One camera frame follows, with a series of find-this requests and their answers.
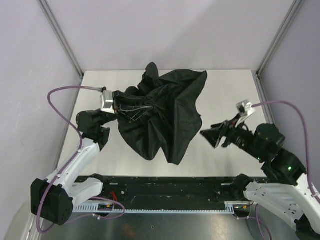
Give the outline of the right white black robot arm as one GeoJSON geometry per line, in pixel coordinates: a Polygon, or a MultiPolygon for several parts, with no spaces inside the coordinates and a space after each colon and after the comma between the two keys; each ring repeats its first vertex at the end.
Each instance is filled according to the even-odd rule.
{"type": "Polygon", "coordinates": [[[283,148],[285,136],[274,124],[262,123],[250,131],[237,118],[201,130],[213,148],[231,144],[258,160],[261,170],[272,184],[283,186],[293,202],[275,196],[251,177],[240,174],[230,185],[237,200],[262,206],[286,222],[300,240],[320,238],[320,208],[311,194],[306,167],[292,152],[283,148]]]}

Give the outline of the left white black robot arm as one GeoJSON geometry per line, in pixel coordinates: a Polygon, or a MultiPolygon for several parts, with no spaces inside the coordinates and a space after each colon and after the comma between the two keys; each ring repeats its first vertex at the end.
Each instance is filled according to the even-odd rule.
{"type": "Polygon", "coordinates": [[[93,174],[75,183],[83,169],[102,151],[109,141],[106,123],[116,120],[114,113],[99,109],[81,111],[76,116],[79,142],[75,150],[45,179],[37,178],[30,187],[31,213],[36,220],[47,220],[62,226],[73,210],[103,190],[103,177],[93,174]]]}

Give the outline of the black folding umbrella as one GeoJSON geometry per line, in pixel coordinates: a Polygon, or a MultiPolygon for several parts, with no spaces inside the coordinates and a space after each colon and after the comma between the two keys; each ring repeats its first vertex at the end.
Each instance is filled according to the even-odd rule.
{"type": "Polygon", "coordinates": [[[190,69],[159,75],[149,63],[137,86],[113,92],[125,142],[147,161],[162,150],[169,164],[179,165],[203,124],[196,101],[207,78],[207,71],[190,69]]]}

